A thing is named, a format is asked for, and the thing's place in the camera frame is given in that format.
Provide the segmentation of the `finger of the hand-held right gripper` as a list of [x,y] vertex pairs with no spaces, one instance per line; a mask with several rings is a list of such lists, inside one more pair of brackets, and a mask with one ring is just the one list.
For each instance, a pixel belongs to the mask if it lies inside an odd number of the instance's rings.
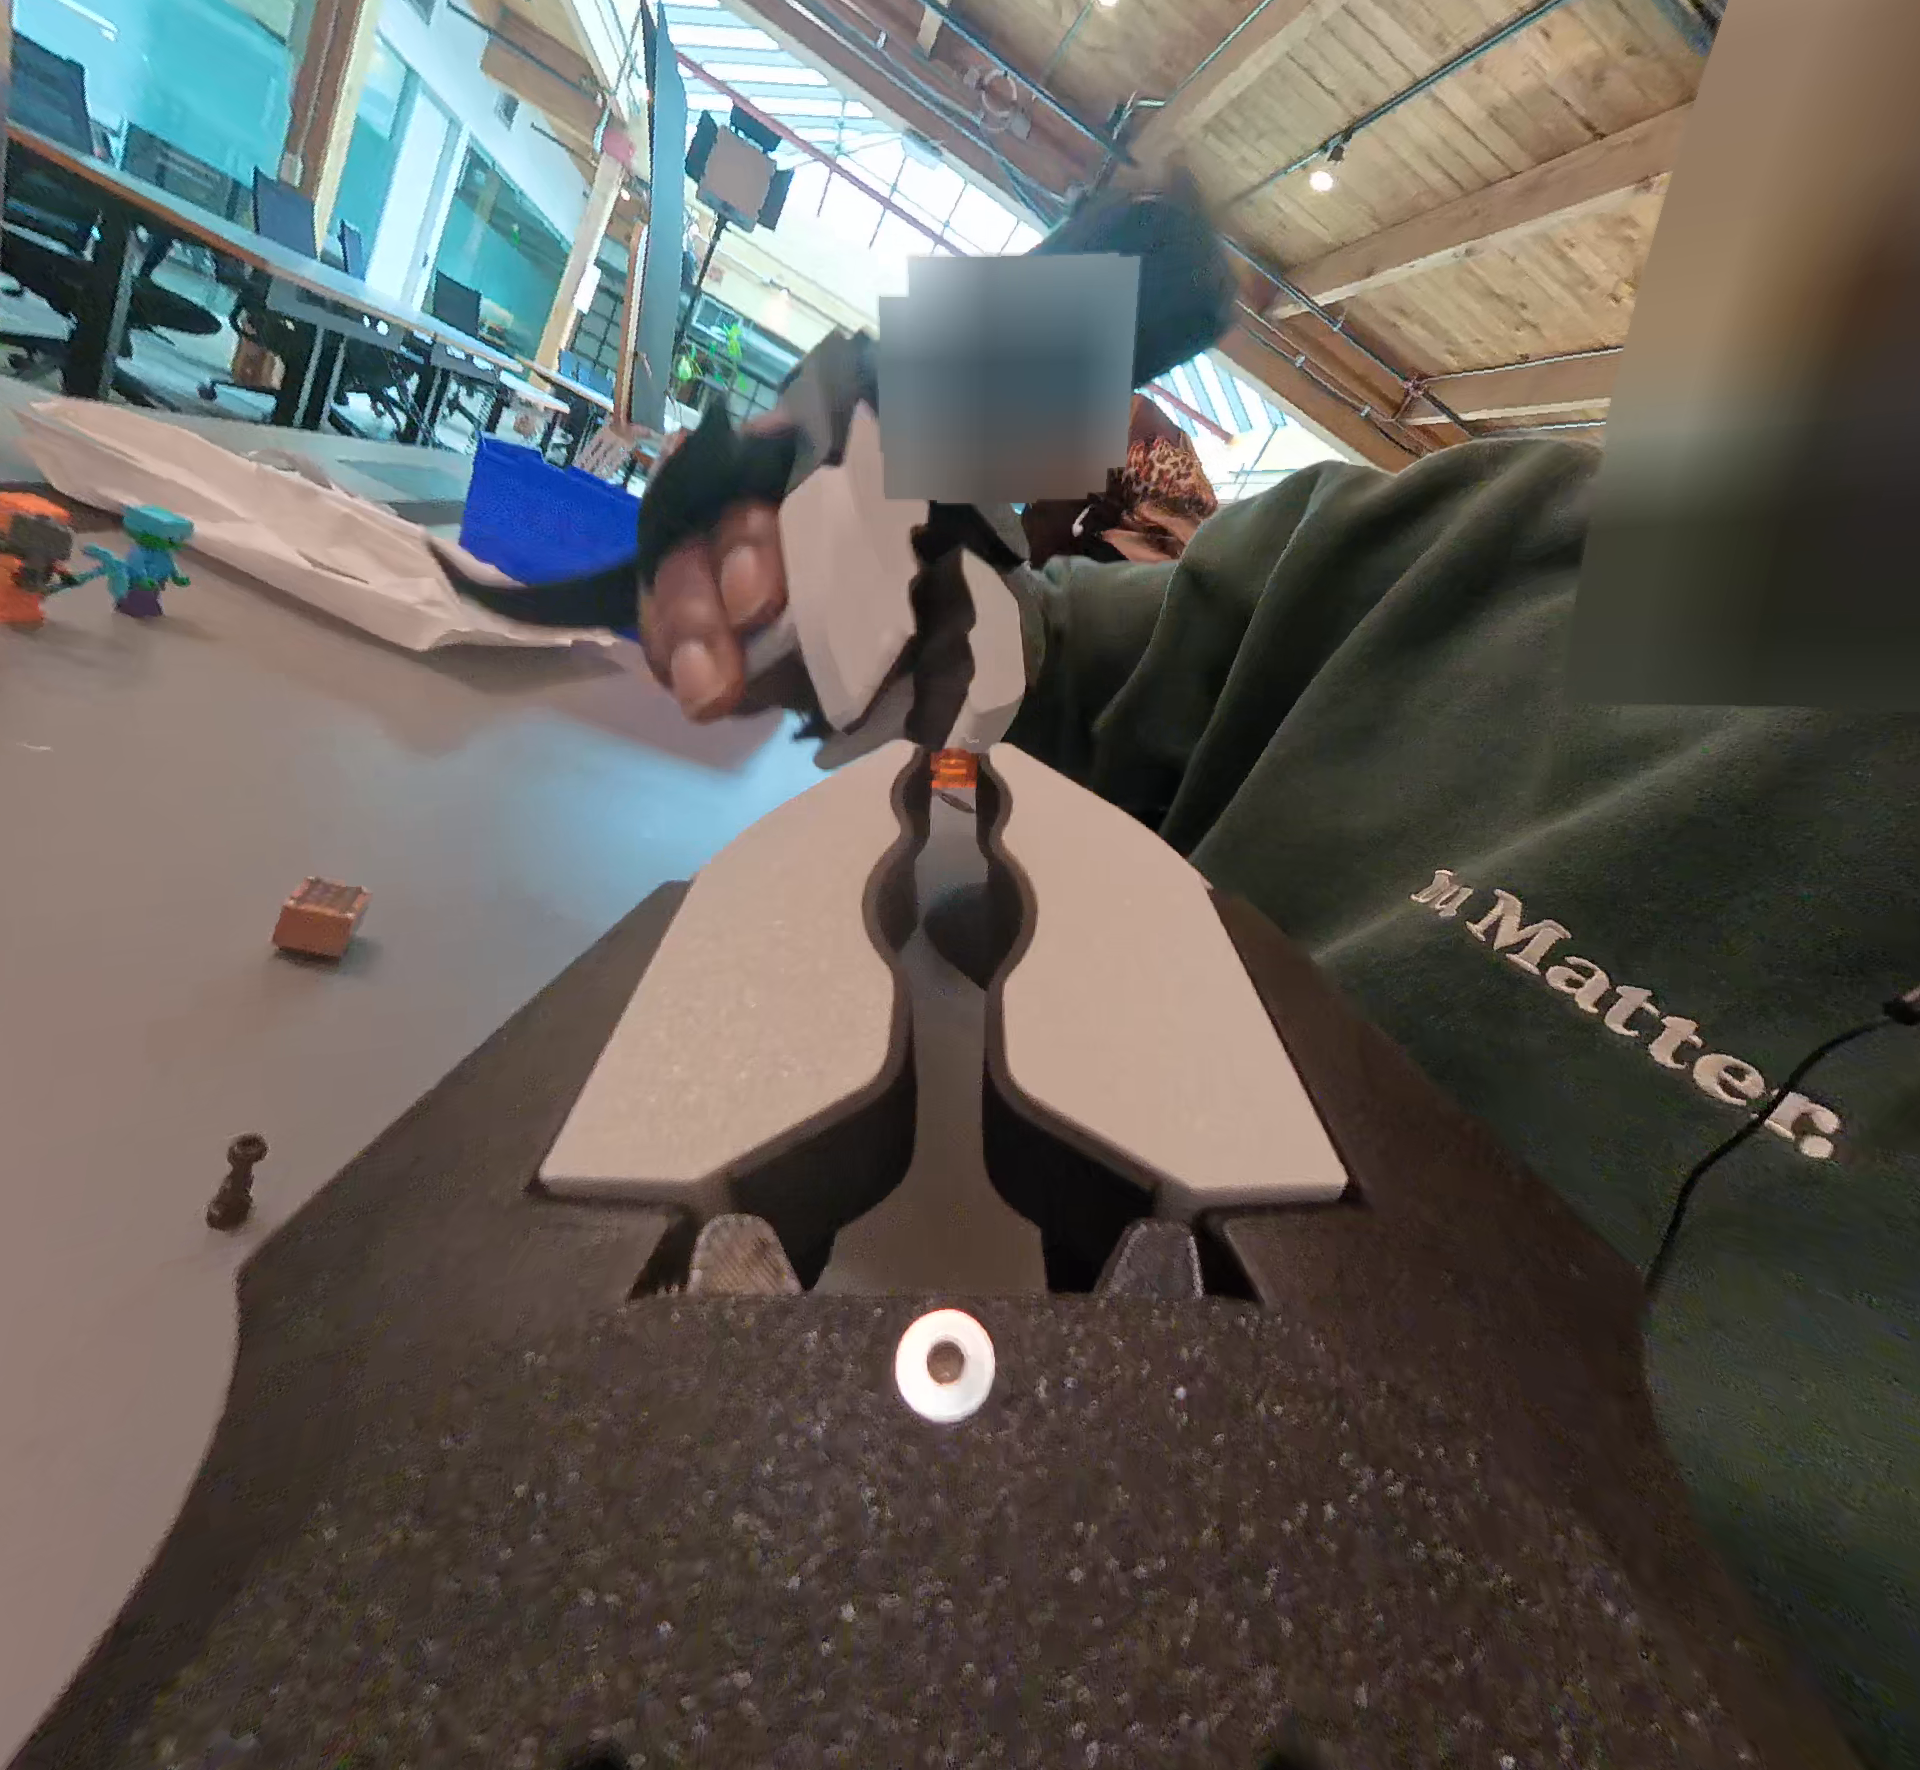
[[929,522],[927,499],[886,488],[875,412],[856,412],[839,463],[819,465],[782,504],[787,617],[833,731],[870,713],[914,643]]
[[1024,690],[1018,589],[978,555],[941,555],[914,580],[834,572],[814,598],[823,771],[892,744],[981,760],[1006,737]]

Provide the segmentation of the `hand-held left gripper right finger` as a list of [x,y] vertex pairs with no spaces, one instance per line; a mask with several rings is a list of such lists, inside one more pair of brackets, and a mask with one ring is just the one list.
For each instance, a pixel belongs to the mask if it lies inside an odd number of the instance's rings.
[[1202,872],[1013,747],[981,761],[976,829],[981,1148],[1045,1282],[1088,1292],[1133,1225],[1339,1201],[1350,1174]]

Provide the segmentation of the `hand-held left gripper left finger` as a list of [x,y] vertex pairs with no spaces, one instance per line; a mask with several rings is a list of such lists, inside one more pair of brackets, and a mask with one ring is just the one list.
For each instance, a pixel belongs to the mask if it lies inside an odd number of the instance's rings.
[[818,1274],[914,1155],[899,951],[927,805],[927,751],[884,747],[710,857],[540,1167],[550,1196],[756,1216]]

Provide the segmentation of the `person's right forearm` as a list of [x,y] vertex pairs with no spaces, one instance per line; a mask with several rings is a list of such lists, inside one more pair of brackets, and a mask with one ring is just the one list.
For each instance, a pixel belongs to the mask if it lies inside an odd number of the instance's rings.
[[1164,566],[1021,580],[1013,747],[1286,932],[1538,834],[1594,786],[1567,637],[1596,450],[1310,465]]

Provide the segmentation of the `person's right hand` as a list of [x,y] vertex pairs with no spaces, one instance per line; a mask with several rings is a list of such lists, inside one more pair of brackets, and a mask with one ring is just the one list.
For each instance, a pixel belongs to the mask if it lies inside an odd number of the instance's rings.
[[746,643],[787,604],[779,512],[734,504],[675,543],[641,595],[641,652],[690,723],[746,705]]

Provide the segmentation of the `leopard print cloth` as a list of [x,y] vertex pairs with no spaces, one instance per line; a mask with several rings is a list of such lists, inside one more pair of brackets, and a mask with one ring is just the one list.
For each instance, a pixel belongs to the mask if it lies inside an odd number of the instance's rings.
[[1153,398],[1137,393],[1126,459],[1070,522],[1068,555],[1128,564],[1180,562],[1215,512],[1218,497],[1191,438]]

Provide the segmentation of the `blue plastic bin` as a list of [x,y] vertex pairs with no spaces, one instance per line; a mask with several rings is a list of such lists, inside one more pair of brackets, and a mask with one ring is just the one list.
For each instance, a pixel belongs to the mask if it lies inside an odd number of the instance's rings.
[[619,484],[551,465],[532,446],[480,438],[457,547],[518,583],[584,580],[636,559],[641,497]]

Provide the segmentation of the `tall dark panel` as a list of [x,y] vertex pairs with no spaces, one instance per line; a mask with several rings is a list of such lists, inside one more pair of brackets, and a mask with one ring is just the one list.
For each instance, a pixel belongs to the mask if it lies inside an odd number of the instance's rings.
[[689,216],[689,100],[674,36],[650,0],[641,0],[641,33],[647,95],[647,217],[631,251],[614,398],[618,422],[627,433],[664,425],[681,340]]

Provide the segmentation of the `studio light panel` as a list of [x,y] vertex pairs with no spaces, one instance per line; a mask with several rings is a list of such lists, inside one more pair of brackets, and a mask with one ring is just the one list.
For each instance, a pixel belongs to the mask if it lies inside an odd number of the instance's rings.
[[724,236],[731,229],[744,236],[779,229],[794,177],[793,167],[779,167],[779,135],[739,102],[731,103],[727,125],[718,125],[713,115],[699,120],[686,173],[696,200],[710,212],[710,232],[684,301],[677,345],[690,331]]

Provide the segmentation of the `brown studded brick block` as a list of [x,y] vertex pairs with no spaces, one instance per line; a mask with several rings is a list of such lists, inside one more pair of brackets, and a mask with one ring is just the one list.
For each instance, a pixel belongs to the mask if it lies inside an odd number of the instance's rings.
[[271,948],[295,962],[340,967],[347,962],[371,894],[345,881],[308,876],[282,902]]

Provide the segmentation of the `white crumpled paper bag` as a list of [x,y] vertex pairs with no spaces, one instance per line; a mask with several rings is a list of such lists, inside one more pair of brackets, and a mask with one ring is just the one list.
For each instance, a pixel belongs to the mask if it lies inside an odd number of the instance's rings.
[[94,509],[170,509],[196,550],[266,589],[395,651],[612,647],[609,631],[517,626],[448,583],[417,523],[355,497],[331,474],[266,438],[226,447],[183,417],[41,398],[15,414],[18,442],[46,484]]

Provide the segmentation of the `person's green sweatshirt torso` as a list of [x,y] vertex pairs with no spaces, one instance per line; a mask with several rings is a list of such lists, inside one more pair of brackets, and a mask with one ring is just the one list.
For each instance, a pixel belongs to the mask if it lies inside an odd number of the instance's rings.
[[1304,947],[1642,1273],[1672,1456],[1874,1766],[1914,1766],[1914,723],[1594,713],[1594,786]]

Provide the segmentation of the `teal toy minifigure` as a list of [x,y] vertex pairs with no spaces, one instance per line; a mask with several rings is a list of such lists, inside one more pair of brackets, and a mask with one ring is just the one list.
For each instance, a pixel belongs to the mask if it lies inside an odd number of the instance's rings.
[[128,507],[118,522],[127,550],[82,543],[79,551],[91,570],[79,583],[104,580],[117,614],[156,621],[163,617],[163,595],[170,586],[190,584],[178,557],[196,540],[196,523],[185,514],[159,507]]

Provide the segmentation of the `long office table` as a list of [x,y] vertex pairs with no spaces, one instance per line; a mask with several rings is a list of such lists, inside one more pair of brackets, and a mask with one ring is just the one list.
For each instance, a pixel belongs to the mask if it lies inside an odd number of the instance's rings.
[[290,373],[276,398],[276,425],[319,427],[328,382],[340,374],[342,360],[342,350],[327,347],[327,340],[336,345],[364,341],[392,355],[407,355],[407,345],[421,345],[426,380],[409,399],[421,435],[431,433],[431,417],[448,377],[462,377],[497,398],[512,394],[551,421],[584,412],[612,421],[612,399],[602,393],[591,393],[556,370],[518,361],[442,320],[371,292],[364,280],[321,258],[307,258],[222,221],[203,206],[141,186],[108,163],[69,149],[34,126],[10,121],[8,145],[35,167],[88,188],[101,211],[101,230],[82,292],[83,308],[60,370],[65,394],[97,402],[108,398],[139,267],[135,232],[154,229],[163,236],[215,249],[222,258],[266,275],[269,312],[303,322],[317,331],[307,365]]

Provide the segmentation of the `orange toy minifigure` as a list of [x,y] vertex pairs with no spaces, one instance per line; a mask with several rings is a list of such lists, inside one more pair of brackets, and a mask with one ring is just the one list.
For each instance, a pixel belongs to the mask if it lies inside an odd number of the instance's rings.
[[35,631],[44,603],[79,584],[69,512],[41,490],[2,488],[2,627]]

